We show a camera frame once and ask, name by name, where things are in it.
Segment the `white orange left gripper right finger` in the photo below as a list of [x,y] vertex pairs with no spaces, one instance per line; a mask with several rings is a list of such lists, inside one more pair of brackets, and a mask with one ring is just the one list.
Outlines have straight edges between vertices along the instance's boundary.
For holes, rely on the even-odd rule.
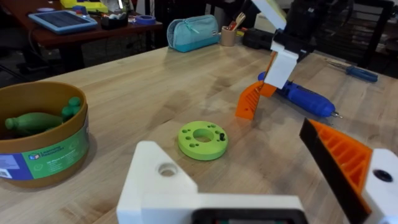
[[343,223],[397,224],[397,155],[312,119],[299,134],[332,189]]

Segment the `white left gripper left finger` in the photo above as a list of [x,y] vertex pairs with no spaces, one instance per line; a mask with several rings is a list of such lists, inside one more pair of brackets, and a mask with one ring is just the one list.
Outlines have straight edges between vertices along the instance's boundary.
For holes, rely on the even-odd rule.
[[137,143],[116,209],[119,223],[190,223],[192,209],[178,201],[197,184],[154,141]]

